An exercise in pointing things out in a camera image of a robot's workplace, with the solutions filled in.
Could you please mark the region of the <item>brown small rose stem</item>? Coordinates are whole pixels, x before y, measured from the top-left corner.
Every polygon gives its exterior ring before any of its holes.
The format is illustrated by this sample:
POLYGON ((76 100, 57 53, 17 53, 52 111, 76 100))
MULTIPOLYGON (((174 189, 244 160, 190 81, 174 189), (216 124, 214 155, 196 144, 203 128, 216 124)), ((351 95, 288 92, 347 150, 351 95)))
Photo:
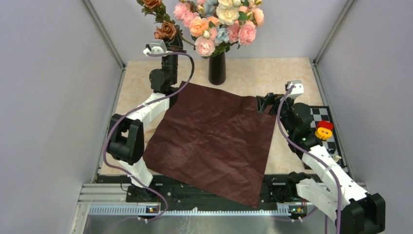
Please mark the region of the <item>brown small rose stem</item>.
MULTIPOLYGON (((167 13, 166 7, 161 0, 137 0, 136 1, 141 7, 141 12, 147 16, 151 15, 155 18, 155 24, 159 24, 160 27, 156 27, 154 32, 155 39, 162 39, 163 33, 161 32, 162 24, 175 24, 178 25, 174 20, 171 19, 171 16, 167 13)), ((183 37, 183 32, 180 29, 180 34, 182 42, 186 42, 191 46, 195 46, 194 43, 183 37)))

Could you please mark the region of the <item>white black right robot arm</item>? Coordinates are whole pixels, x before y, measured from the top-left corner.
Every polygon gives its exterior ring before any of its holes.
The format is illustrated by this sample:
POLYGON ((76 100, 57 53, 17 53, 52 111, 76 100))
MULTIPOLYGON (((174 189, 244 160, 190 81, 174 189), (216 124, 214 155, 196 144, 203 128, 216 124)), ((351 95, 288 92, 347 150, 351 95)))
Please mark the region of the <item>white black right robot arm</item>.
POLYGON ((334 222, 338 234, 378 234, 385 230, 386 203, 358 185, 344 169, 327 107, 295 101, 295 94, 257 96, 257 110, 274 116, 291 151, 316 174, 291 172, 278 197, 312 203, 334 222))

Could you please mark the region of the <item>white rose stem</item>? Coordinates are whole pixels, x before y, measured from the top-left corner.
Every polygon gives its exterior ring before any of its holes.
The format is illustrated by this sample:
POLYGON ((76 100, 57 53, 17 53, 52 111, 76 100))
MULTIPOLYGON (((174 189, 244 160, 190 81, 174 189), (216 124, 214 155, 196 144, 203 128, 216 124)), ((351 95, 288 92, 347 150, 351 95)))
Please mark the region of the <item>white rose stem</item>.
POLYGON ((216 15, 221 24, 232 25, 239 17, 241 0, 218 0, 216 15))

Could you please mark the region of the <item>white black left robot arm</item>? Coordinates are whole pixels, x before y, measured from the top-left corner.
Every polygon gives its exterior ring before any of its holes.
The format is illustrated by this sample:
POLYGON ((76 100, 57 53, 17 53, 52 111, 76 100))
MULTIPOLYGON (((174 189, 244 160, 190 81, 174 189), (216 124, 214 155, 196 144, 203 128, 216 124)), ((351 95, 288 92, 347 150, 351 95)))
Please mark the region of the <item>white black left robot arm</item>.
POLYGON ((158 115, 172 107, 178 98, 175 87, 178 78, 178 53, 184 53, 178 26, 175 35, 159 33, 146 45, 144 54, 162 55, 161 68, 149 74, 151 95, 127 116, 115 114, 111 117, 106 153, 121 164, 121 168, 131 176, 132 185, 138 187, 137 194, 144 201, 156 196, 156 188, 150 185, 153 175, 143 159, 145 149, 144 129, 158 115))

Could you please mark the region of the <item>red paper bouquet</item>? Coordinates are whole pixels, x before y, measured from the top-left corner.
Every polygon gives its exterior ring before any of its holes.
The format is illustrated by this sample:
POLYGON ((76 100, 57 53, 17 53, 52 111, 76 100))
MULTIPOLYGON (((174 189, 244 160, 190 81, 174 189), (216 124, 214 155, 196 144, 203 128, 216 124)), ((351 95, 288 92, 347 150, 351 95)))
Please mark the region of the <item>red paper bouquet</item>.
POLYGON ((164 176, 257 208, 275 119, 252 96, 182 82, 143 154, 164 176))

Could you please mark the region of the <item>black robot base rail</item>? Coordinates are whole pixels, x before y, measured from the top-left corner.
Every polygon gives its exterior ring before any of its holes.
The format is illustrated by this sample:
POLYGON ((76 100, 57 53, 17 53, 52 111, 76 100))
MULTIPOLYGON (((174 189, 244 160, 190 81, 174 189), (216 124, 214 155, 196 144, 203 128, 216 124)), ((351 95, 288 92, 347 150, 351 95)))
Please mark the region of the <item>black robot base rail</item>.
POLYGON ((134 203, 154 203, 155 211, 162 211, 167 207, 168 212, 189 211, 197 208, 199 211, 275 211, 281 205, 289 204, 288 212, 304 213, 309 201, 294 197, 289 193, 286 185, 287 175, 265 175, 257 208, 232 201, 222 196, 184 184, 178 180, 163 175, 153 178, 150 188, 157 191, 156 195, 144 188, 135 185, 127 186, 121 183, 121 189, 126 192, 126 201, 134 203))

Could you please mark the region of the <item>black cylindrical vase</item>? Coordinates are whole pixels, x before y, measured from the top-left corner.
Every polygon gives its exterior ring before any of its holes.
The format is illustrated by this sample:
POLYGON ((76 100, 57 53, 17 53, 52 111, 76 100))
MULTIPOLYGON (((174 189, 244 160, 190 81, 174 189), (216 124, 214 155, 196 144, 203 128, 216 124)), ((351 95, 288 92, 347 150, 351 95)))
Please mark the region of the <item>black cylindrical vase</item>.
POLYGON ((208 80, 213 85, 221 85, 226 80, 225 52, 209 58, 208 80))

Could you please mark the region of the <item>colourful artificial flower bunch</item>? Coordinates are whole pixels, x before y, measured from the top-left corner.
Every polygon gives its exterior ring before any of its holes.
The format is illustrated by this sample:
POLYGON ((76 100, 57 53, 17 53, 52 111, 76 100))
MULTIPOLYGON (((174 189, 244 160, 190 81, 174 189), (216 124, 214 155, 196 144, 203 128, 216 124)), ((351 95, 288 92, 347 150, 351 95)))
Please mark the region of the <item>colourful artificial flower bunch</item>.
POLYGON ((249 46, 264 24, 260 0, 242 0, 239 17, 232 25, 221 24, 216 15, 218 0, 181 0, 175 18, 189 30, 194 50, 203 58, 228 52, 233 45, 249 46))

